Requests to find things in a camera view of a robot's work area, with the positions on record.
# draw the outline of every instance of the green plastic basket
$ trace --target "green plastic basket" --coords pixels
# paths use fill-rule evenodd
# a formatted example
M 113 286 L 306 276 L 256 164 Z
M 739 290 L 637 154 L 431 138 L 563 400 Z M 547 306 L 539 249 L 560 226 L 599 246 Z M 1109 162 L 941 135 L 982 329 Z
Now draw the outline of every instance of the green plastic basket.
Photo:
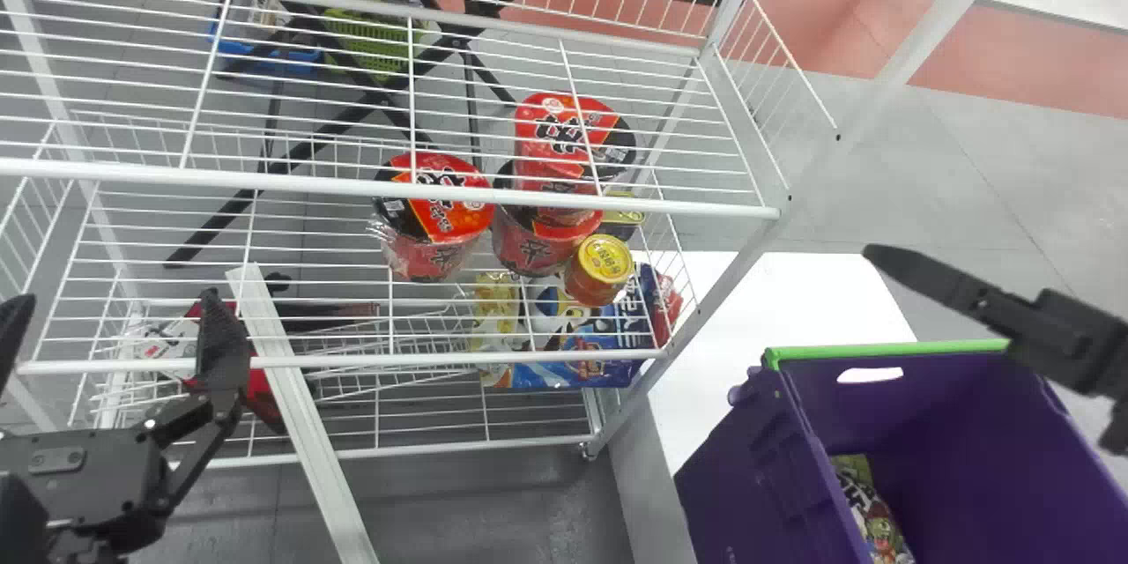
M 344 35 L 341 43 L 347 51 L 359 53 L 354 59 L 361 69 L 371 71 L 378 82 L 394 79 L 395 73 L 404 73 L 411 61 L 411 49 L 407 46 L 407 26 L 403 23 L 391 23 L 390 18 L 374 14 L 362 14 L 359 10 L 327 9 L 325 25 L 334 34 Z M 420 42 L 420 29 L 425 25 L 412 23 L 413 43 Z M 345 70 L 342 63 L 326 53 L 325 61 L 334 63 L 340 71 Z

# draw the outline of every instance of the green crate rim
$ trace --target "green crate rim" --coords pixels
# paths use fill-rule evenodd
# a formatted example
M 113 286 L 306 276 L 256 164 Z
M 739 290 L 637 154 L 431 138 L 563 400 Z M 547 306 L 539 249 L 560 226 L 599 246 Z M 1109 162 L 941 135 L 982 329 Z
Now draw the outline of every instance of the green crate rim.
M 847 344 L 847 346 L 784 346 L 766 349 L 763 365 L 779 370 L 779 362 L 841 358 L 885 358 L 944 353 L 1002 353 L 1011 340 L 955 340 L 952 342 L 902 342 L 898 344 Z

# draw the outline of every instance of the crate handle hole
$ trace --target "crate handle hole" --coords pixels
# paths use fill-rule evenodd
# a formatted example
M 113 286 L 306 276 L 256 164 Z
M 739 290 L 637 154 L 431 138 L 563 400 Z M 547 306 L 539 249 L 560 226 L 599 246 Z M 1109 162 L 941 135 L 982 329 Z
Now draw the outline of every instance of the crate handle hole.
M 891 381 L 905 377 L 901 368 L 851 368 L 844 370 L 838 376 L 839 384 L 875 384 L 878 381 Z

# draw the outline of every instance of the instant noodle cup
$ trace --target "instant noodle cup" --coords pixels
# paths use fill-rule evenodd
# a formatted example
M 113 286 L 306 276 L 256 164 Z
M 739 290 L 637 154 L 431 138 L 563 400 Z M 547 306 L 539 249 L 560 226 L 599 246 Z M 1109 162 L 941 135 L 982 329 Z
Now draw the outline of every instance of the instant noodle cup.
M 564 289 L 585 307 L 606 307 L 634 272 L 627 244 L 615 236 L 588 236 L 564 270 Z
M 377 173 L 376 179 L 411 183 L 411 155 L 399 155 Z M 490 187 L 475 166 L 450 155 L 416 151 L 415 183 L 447 187 Z M 493 221 L 492 203 L 460 200 L 372 200 L 374 233 L 382 243 L 391 271 L 412 282 L 440 282 L 457 270 L 474 243 Z
M 494 177 L 497 190 L 512 187 L 512 164 L 505 164 Z M 493 250 L 501 264 L 515 274 L 545 277 L 561 271 L 603 219 L 602 211 L 592 211 L 580 223 L 561 223 L 540 215 L 543 208 L 497 205 L 494 214 Z
M 580 114 L 583 114 L 583 125 Z M 635 138 L 620 115 L 594 98 L 539 91 L 518 107 L 513 161 L 515 187 L 532 192 L 596 195 L 594 174 L 608 184 L 635 161 Z M 588 131 L 588 143 L 583 131 Z M 590 210 L 540 208 L 540 215 L 579 223 Z

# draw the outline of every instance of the yellow jar lid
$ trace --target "yellow jar lid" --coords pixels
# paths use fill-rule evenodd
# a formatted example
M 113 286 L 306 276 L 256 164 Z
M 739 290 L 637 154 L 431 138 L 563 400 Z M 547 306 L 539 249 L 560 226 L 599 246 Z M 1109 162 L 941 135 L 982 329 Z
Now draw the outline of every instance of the yellow jar lid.
M 593 280 L 605 284 L 626 282 L 634 272 L 634 258 L 627 244 L 615 236 L 594 233 L 580 244 L 580 266 Z

